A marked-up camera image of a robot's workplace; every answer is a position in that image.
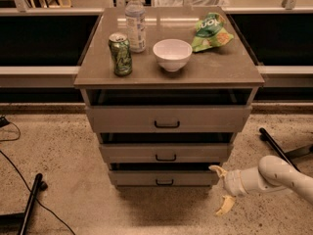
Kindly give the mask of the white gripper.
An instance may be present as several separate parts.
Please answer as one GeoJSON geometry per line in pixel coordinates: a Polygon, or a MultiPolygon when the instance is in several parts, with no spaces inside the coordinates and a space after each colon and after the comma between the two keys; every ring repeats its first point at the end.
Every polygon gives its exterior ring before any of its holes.
{"type": "Polygon", "coordinates": [[[222,197],[223,203],[215,213],[217,216],[222,216],[232,209],[236,203],[235,197],[243,196],[246,190],[242,183],[241,172],[238,169],[227,171],[219,165],[211,165],[209,169],[216,172],[218,177],[223,179],[224,188],[231,195],[224,195],[222,197]]]}

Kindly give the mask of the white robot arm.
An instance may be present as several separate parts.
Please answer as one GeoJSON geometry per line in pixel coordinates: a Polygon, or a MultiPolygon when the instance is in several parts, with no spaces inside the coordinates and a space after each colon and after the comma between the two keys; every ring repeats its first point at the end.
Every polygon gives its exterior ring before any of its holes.
{"type": "Polygon", "coordinates": [[[293,191],[308,203],[313,204],[313,178],[296,170],[291,164],[276,156],[265,156],[255,167],[227,171],[219,165],[211,165],[217,173],[227,194],[217,216],[228,213],[237,197],[247,194],[278,193],[293,191]]]}

